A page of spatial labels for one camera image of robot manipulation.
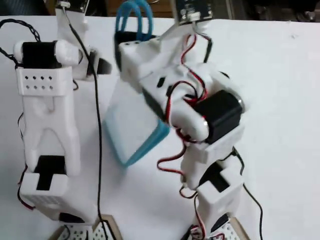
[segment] cable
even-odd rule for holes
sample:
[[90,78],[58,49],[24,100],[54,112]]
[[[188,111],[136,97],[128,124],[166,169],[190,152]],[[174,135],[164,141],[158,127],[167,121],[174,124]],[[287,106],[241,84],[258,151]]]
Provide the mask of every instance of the cable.
[[165,106],[165,121],[170,125],[170,112],[171,112],[171,96],[176,87],[180,84],[187,84],[190,87],[192,87],[195,90],[195,87],[188,81],[177,81],[175,84],[172,85],[172,87],[169,89],[167,93],[167,102]]
[[220,237],[222,237],[220,240],[225,240],[225,234],[224,233],[218,233],[217,235],[215,235],[213,238],[215,239],[219,239]]
[[[241,163],[240,175],[242,176],[244,169],[245,169],[245,163],[235,147],[233,147],[232,152],[234,152],[234,154],[235,154],[234,156],[236,156]],[[259,235],[260,235],[260,240],[263,240],[263,235],[262,235],[262,223],[263,223],[263,216],[264,216],[263,208],[262,208],[261,204],[258,202],[258,200],[251,194],[251,192],[248,190],[248,188],[245,184],[243,184],[243,188],[247,192],[247,194],[252,198],[252,200],[258,205],[258,207],[260,209]]]
[[204,39],[206,39],[208,41],[208,45],[206,47],[206,52],[205,52],[205,56],[204,56],[204,60],[203,62],[204,63],[207,63],[208,62],[208,59],[209,59],[209,56],[210,56],[210,53],[211,53],[211,50],[212,50],[212,46],[213,46],[213,41],[212,41],[212,38],[209,37],[207,34],[205,34],[204,32],[201,32],[197,26],[197,23],[196,22],[192,22],[192,28],[193,28],[193,31],[200,35],[201,37],[203,37]]
[[101,200],[101,176],[102,176],[102,126],[101,126],[101,117],[100,117],[100,109],[99,109],[99,94],[98,94],[98,77],[97,77],[97,73],[95,71],[95,67],[90,59],[90,56],[87,52],[87,49],[84,45],[84,43],[82,42],[81,38],[79,37],[77,31],[74,29],[74,27],[72,26],[70,19],[68,18],[68,15],[66,13],[66,9],[64,7],[62,7],[63,10],[63,14],[66,17],[68,23],[69,23],[69,27],[71,29],[71,32],[73,33],[73,35],[75,36],[75,38],[78,40],[79,44],[81,45],[81,48],[88,60],[88,65],[91,68],[91,71],[93,73],[93,78],[94,78],[94,95],[95,95],[95,107],[96,107],[96,116],[97,116],[97,121],[98,121],[98,132],[99,132],[99,173],[98,173],[98,193],[97,193],[97,211],[98,211],[98,217],[99,217],[99,221],[102,223],[102,228],[103,228],[103,232],[104,232],[104,236],[105,239],[108,239],[108,235],[107,235],[107,231],[106,231],[106,227],[103,224],[103,218],[101,216],[101,211],[100,211],[100,200]]
[[22,112],[22,113],[20,114],[20,116],[19,116],[19,118],[18,118],[18,121],[17,121],[18,128],[19,128],[19,131],[20,131],[20,137],[21,137],[22,141],[24,140],[24,134],[23,134],[23,132],[22,132],[22,130],[21,130],[21,127],[20,127],[20,121],[21,121],[21,119],[22,119],[23,117],[24,117],[24,112]]
[[193,199],[193,198],[197,195],[197,193],[198,193],[197,191],[194,191],[194,193],[193,193],[192,195],[186,196],[186,195],[182,192],[183,189],[185,189],[184,186],[182,186],[182,187],[180,188],[179,194],[181,195],[181,197],[183,197],[183,198],[185,198],[185,199]]
[[[40,35],[39,35],[39,32],[32,26],[30,25],[29,23],[26,23],[25,21],[22,21],[22,20],[16,20],[16,19],[13,19],[13,18],[8,18],[8,19],[4,19],[4,20],[1,20],[0,21],[0,28],[2,28],[2,26],[6,23],[14,23],[14,24],[20,24],[24,27],[27,27],[30,32],[33,34],[34,36],[34,39],[37,41],[37,42],[41,42],[41,39],[40,39]],[[5,57],[7,57],[8,59],[14,61],[15,65],[17,66],[19,63],[18,61],[16,60],[15,56],[13,54],[8,54],[5,50],[3,50],[1,47],[0,47],[0,53],[2,53]]]
[[182,176],[182,182],[186,182],[186,176],[184,174],[183,171],[181,170],[176,170],[176,169],[172,169],[172,168],[166,168],[166,167],[161,167],[160,164],[164,163],[164,162],[171,162],[173,160],[177,160],[179,158],[181,158],[185,152],[187,150],[187,146],[185,145],[185,143],[183,142],[183,148],[181,150],[181,152],[179,152],[177,155],[171,156],[171,157],[165,157],[165,158],[161,158],[160,160],[158,160],[158,162],[156,163],[156,167],[163,172],[168,172],[168,173],[175,173],[175,174],[180,174]]
[[79,89],[79,85],[78,83],[76,82],[76,80],[72,79],[74,85],[75,85],[75,88],[73,89],[73,91],[77,91]]
[[[21,137],[22,141],[24,140],[24,134],[23,134],[23,132],[22,132],[22,130],[21,130],[21,128],[20,128],[20,121],[21,121],[21,119],[23,118],[23,116],[24,116],[24,112],[22,112],[22,113],[20,114],[20,116],[19,116],[19,118],[18,118],[18,121],[17,121],[17,125],[18,125],[19,131],[20,131],[20,137]],[[24,170],[22,171],[20,180],[19,180],[19,182],[18,182],[19,188],[18,188],[18,191],[17,191],[17,198],[18,198],[19,202],[20,202],[23,206],[25,206],[27,209],[29,209],[29,210],[32,211],[32,210],[34,210],[36,207],[35,207],[35,206],[31,206],[31,205],[29,205],[28,203],[26,203],[25,201],[23,201],[23,199],[22,199],[21,196],[20,196],[21,183],[22,183],[22,180],[24,179],[24,176],[25,176],[25,173],[26,173],[27,169],[28,169],[28,166],[27,166],[27,164],[25,163],[25,164],[24,164]]]
[[26,173],[27,169],[28,169],[28,166],[25,164],[24,170],[23,170],[23,172],[21,174],[21,177],[20,177],[20,181],[18,182],[19,188],[18,188],[18,191],[17,191],[17,198],[18,198],[18,200],[20,201],[20,203],[23,206],[25,206],[27,209],[33,211],[36,207],[35,206],[31,206],[28,203],[26,203],[25,201],[23,201],[21,196],[20,196],[21,183],[22,183],[22,180],[24,179],[24,176],[25,176],[25,173]]
[[180,63],[185,66],[190,74],[196,79],[198,80],[198,82],[200,82],[202,88],[203,88],[203,91],[202,91],[202,94],[201,94],[201,97],[199,99],[200,100],[204,100],[207,98],[207,95],[208,95],[208,91],[206,89],[206,84],[204,82],[204,80],[198,75],[196,74],[190,67],[188,67],[186,64],[185,64],[185,57],[187,55],[188,52],[190,52],[190,50],[196,45],[196,42],[197,42],[197,35],[194,34],[193,35],[193,41],[191,42],[191,44],[188,46],[188,41],[189,41],[189,38],[191,37],[191,35],[188,35],[183,43],[183,46],[184,46],[184,51],[181,55],[181,58],[180,58]]
[[68,234],[65,237],[65,239],[63,239],[63,240],[68,240],[70,238],[71,232],[70,232],[70,229],[67,225],[64,225],[64,227],[65,227],[66,231],[68,232]]
[[202,221],[201,219],[201,216],[198,212],[198,209],[197,209],[197,198],[198,198],[198,194],[195,195],[194,197],[194,200],[193,200],[193,205],[194,205],[194,210],[195,210],[195,216],[196,216],[196,219],[200,225],[200,228],[201,228],[201,233],[202,233],[202,236],[200,238],[200,240],[205,240],[206,239],[206,235],[207,235],[207,232],[206,232],[206,226],[204,224],[204,222]]

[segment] black wire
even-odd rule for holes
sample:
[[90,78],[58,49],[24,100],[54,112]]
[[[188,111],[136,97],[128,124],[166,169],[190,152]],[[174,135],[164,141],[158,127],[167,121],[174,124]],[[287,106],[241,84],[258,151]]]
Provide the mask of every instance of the black wire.
[[[244,162],[244,160],[242,159],[242,157],[240,156],[239,152],[237,151],[237,149],[235,147],[232,148],[232,155],[236,156],[239,159],[240,163],[241,163],[240,175],[242,176],[242,174],[244,172],[244,169],[245,169],[245,162]],[[251,192],[248,190],[248,188],[246,187],[245,184],[243,184],[243,188],[248,193],[248,195],[252,198],[252,200],[258,205],[258,207],[260,209],[259,234],[260,234],[260,240],[263,240],[263,236],[262,236],[262,221],[263,221],[264,211],[262,209],[261,204],[251,194]]]
[[205,56],[204,56],[204,60],[203,62],[206,64],[208,62],[211,50],[212,50],[212,46],[213,46],[213,42],[211,38],[205,38],[208,41],[208,45],[206,47],[206,52],[205,52]]
[[73,91],[77,91],[79,89],[79,85],[78,83],[76,82],[76,80],[72,79],[74,85],[75,85],[75,88],[73,89]]
[[21,129],[20,129],[20,121],[21,121],[21,119],[22,119],[22,117],[24,116],[24,112],[22,112],[21,114],[20,114],[20,116],[19,116],[19,118],[18,118],[18,121],[17,121],[17,124],[18,124],[18,128],[19,128],[19,131],[20,131],[20,136],[21,136],[21,139],[24,139],[24,134],[23,134],[23,132],[21,131]]
[[[22,25],[24,27],[27,27],[30,30],[30,32],[33,34],[34,39],[37,42],[41,42],[39,32],[32,25],[30,25],[29,23],[26,23],[25,21],[22,21],[22,20],[8,18],[8,19],[4,19],[4,20],[0,21],[0,28],[2,28],[2,26],[4,24],[7,24],[7,23],[20,24],[20,25]],[[15,65],[18,65],[18,61],[15,59],[13,54],[8,54],[2,47],[0,47],[0,53],[2,53],[8,59],[14,61]]]
[[81,48],[88,60],[88,65],[91,68],[91,71],[93,73],[93,77],[94,77],[94,90],[95,90],[95,107],[96,107],[96,115],[97,115],[97,120],[98,120],[98,131],[99,131],[99,173],[98,173],[98,193],[97,193],[97,210],[98,210],[98,217],[100,222],[102,223],[102,228],[103,228],[103,232],[104,232],[104,236],[105,239],[108,239],[108,235],[107,235],[107,231],[106,231],[106,227],[103,224],[103,218],[101,216],[101,211],[100,211],[100,194],[101,194],[101,175],[102,175],[102,126],[101,126],[101,118],[100,118],[100,109],[99,109],[99,95],[98,95],[98,78],[97,78],[97,74],[95,71],[95,67],[90,59],[90,56],[87,52],[87,49],[84,45],[84,43],[82,42],[81,38],[79,37],[77,31],[73,28],[73,26],[71,25],[71,23],[69,24],[69,27],[71,29],[71,32],[73,33],[73,35],[75,36],[75,38],[78,40],[79,44],[81,45]]
[[68,232],[68,235],[63,240],[68,240],[70,238],[71,232],[70,232],[70,229],[69,229],[69,227],[67,225],[64,225],[64,227],[65,227],[66,231]]

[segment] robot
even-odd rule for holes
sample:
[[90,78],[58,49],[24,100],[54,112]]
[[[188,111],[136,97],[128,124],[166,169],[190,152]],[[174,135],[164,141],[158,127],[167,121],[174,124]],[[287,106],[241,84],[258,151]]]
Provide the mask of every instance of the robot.
[[240,202],[244,180],[219,160],[241,139],[240,120],[248,107],[227,74],[206,61],[188,60],[197,36],[205,37],[213,18],[209,1],[171,0],[171,5],[175,24],[159,37],[136,41],[134,32],[116,32],[115,58],[121,79],[143,93],[154,113],[183,140],[182,152],[167,159],[183,155],[181,170],[160,167],[166,160],[158,168],[181,174],[180,194],[183,188],[195,191],[187,197],[194,197],[195,205],[198,198],[188,239],[204,240]]
[[[69,23],[85,42],[88,3],[58,1],[59,40],[14,46],[29,169],[20,193],[52,220],[87,226],[96,220],[97,206],[78,186],[70,184],[81,171],[73,80],[91,81],[93,73]],[[143,93],[149,107],[176,128],[183,140],[181,170],[175,172],[181,174],[181,190],[194,190],[192,197],[199,202],[189,238],[204,240],[221,218],[233,214],[240,201],[241,174],[219,160],[226,158],[241,139],[241,116],[248,107],[228,75],[206,61],[190,60],[197,35],[204,36],[202,32],[213,18],[211,5],[205,0],[171,0],[171,4],[175,24],[160,37],[141,42],[134,40],[135,33],[116,32],[115,58],[121,79]],[[110,71],[96,49],[86,48],[98,74]],[[47,98],[52,99],[53,109],[47,106]],[[40,154],[39,142],[46,130],[59,139],[64,155]]]
[[[93,72],[69,27],[72,23],[85,43],[88,4],[88,0],[58,1],[58,40],[18,42],[14,45],[14,57],[18,62],[16,76],[23,102],[23,143],[28,167],[20,194],[52,220],[91,226],[97,219],[97,205],[83,194],[81,186],[72,178],[81,173],[74,83],[75,80],[92,81]],[[110,64],[99,57],[98,50],[85,48],[95,72],[108,74]],[[40,142],[52,137],[58,139],[64,155],[46,154],[40,149]]]

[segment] white table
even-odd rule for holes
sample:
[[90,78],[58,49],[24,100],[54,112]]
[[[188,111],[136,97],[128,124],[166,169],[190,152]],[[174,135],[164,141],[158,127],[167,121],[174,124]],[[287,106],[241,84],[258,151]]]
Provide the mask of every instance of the white table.
[[[18,17],[32,24],[43,41],[56,36],[56,19]],[[114,18],[88,18],[88,42],[115,66]],[[155,34],[171,19],[156,19]],[[136,20],[131,19],[129,30]],[[246,162],[247,186],[264,209],[265,240],[317,239],[320,227],[320,25],[295,22],[214,20],[207,31],[214,40],[210,60],[237,82],[251,99],[244,116],[245,134],[237,148]],[[29,30],[7,24],[0,46],[8,52],[16,41],[32,41]],[[200,41],[199,59],[205,42]],[[24,167],[23,144],[16,120],[22,111],[13,63],[0,56],[0,234],[1,239],[44,240],[58,226],[39,212],[29,212],[17,200],[17,182]],[[118,71],[99,79],[102,116],[118,80]],[[75,107],[81,138],[84,192],[96,199],[98,127],[93,83],[80,82]],[[128,170],[113,159],[103,140],[101,211],[112,214],[125,240],[179,239],[194,215],[192,201],[178,194],[179,177],[159,172],[157,159],[178,152],[171,133]],[[178,167],[179,161],[173,164]],[[237,217],[258,239],[258,208],[243,194]]]

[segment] blue strap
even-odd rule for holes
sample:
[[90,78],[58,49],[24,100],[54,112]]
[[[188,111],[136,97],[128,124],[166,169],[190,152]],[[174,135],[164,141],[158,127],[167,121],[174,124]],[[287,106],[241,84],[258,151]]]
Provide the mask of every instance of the blue strap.
[[[143,38],[143,41],[148,41],[151,38],[152,32],[153,32],[153,17],[154,16],[153,16],[152,9],[151,9],[150,5],[146,2],[146,0],[135,0],[135,3],[139,7],[144,9],[146,17],[148,19],[148,25],[149,25],[148,33]],[[126,28],[128,17],[130,16],[131,12],[132,12],[132,9],[126,9],[126,12],[123,15],[122,26],[121,26],[122,32]]]
[[[143,37],[143,39],[142,39],[142,16],[141,16],[140,7],[144,9],[146,13],[146,17],[148,19],[148,25],[149,25],[148,33]],[[150,5],[145,0],[134,0],[134,1],[128,0],[119,7],[116,15],[116,22],[115,22],[116,31],[119,31],[119,22],[121,17],[123,17],[121,31],[122,32],[125,31],[127,21],[132,10],[135,11],[135,14],[138,18],[137,19],[138,21],[137,40],[140,40],[140,41],[149,40],[153,32],[153,12]]]
[[133,0],[125,1],[118,8],[118,10],[116,12],[116,19],[115,19],[115,31],[116,32],[119,31],[120,18],[122,17],[123,11],[125,11],[126,8],[132,9],[135,12],[135,15],[137,18],[137,24],[138,24],[138,29],[136,32],[136,39],[141,41],[142,40],[142,16],[141,16],[141,11],[140,11],[139,6]]

